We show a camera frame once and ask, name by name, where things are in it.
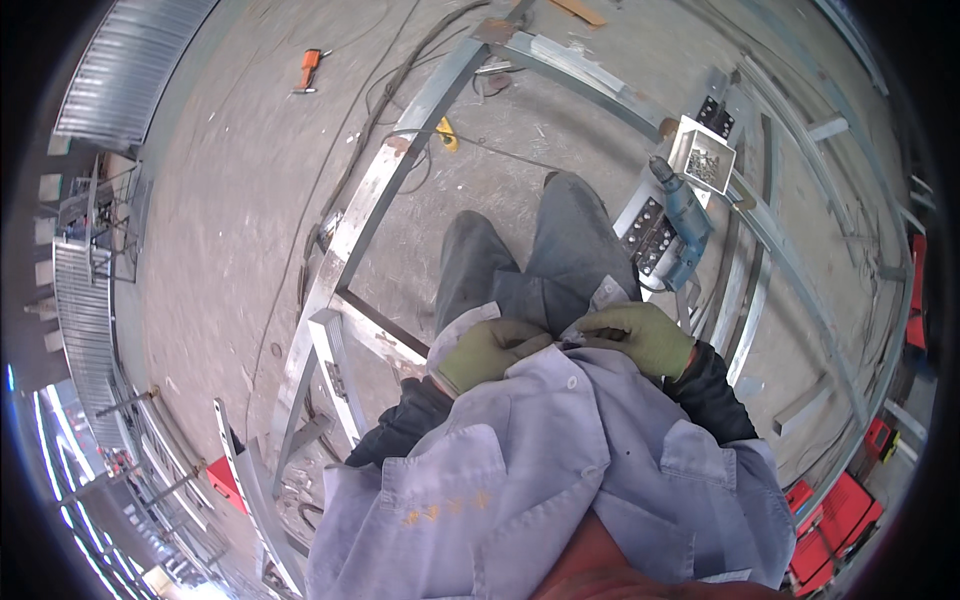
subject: green work glove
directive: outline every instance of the green work glove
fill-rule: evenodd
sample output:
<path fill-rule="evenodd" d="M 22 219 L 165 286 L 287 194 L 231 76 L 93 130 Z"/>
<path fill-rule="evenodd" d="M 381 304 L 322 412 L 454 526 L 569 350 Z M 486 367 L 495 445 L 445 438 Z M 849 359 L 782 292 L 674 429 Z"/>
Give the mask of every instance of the green work glove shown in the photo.
<path fill-rule="evenodd" d="M 520 359 L 553 344 L 539 327 L 510 319 L 491 319 L 467 330 L 436 370 L 434 382 L 456 398 L 484 381 L 503 379 Z"/>
<path fill-rule="evenodd" d="M 694 339 L 650 302 L 611 304 L 574 324 L 584 346 L 620 350 L 645 375 L 678 379 L 686 370 Z"/>

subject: orange tool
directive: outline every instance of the orange tool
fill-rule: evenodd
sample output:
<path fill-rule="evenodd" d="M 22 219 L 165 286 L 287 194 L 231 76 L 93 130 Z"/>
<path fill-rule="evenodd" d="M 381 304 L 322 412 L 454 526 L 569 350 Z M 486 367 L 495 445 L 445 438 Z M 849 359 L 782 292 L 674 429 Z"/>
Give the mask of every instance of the orange tool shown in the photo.
<path fill-rule="evenodd" d="M 300 70 L 303 74 L 300 76 L 300 85 L 294 87 L 291 90 L 291 93 L 294 94 L 309 94 L 317 91 L 315 88 L 310 87 L 310 83 L 313 82 L 313 74 L 316 72 L 317 67 L 320 66 L 320 59 L 330 54 L 330 50 L 324 52 L 323 50 L 317 50 L 311 48 L 303 53 L 303 63 L 300 65 Z"/>

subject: blue work shirt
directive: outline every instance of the blue work shirt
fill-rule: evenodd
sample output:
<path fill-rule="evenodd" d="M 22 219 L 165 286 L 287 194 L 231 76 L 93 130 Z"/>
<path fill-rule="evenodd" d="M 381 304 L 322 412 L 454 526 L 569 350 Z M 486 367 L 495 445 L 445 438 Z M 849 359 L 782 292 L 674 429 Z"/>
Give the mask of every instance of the blue work shirt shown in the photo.
<path fill-rule="evenodd" d="M 406 458 L 329 466 L 307 597 L 526 598 L 592 508 L 663 583 L 777 588 L 796 541 L 770 447 L 720 446 L 615 350 L 551 346 Z"/>

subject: yellow tool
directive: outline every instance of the yellow tool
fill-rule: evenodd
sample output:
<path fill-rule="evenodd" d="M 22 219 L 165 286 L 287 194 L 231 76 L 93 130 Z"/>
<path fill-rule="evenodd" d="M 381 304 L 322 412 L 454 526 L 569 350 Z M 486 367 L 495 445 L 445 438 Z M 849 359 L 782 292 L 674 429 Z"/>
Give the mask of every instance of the yellow tool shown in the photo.
<path fill-rule="evenodd" d="M 450 122 L 446 120 L 446 117 L 440 118 L 440 125 L 437 126 L 437 131 L 441 133 L 440 141 L 444 143 L 444 147 L 450 152 L 457 152 L 457 148 L 460 148 L 460 142 L 457 141 L 456 135 L 453 134 L 453 128 L 450 127 Z"/>

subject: corrugated metal panel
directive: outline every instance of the corrugated metal panel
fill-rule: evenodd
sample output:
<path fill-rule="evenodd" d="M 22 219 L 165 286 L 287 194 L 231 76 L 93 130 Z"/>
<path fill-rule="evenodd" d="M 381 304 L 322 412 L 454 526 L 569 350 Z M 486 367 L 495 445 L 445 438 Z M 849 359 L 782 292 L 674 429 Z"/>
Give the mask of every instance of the corrugated metal panel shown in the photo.
<path fill-rule="evenodd" d="M 217 0 L 117 0 L 86 46 L 54 133 L 140 145 L 156 105 Z"/>
<path fill-rule="evenodd" d="M 97 411 L 114 404 L 108 379 L 113 377 L 114 364 L 110 280 L 97 278 L 90 283 L 84 243 L 55 240 L 53 246 L 54 296 L 63 333 L 63 354 L 77 397 L 97 444 L 124 448 L 116 416 L 96 418 Z M 92 248 L 90 252 L 98 262 L 109 259 L 104 249 Z"/>

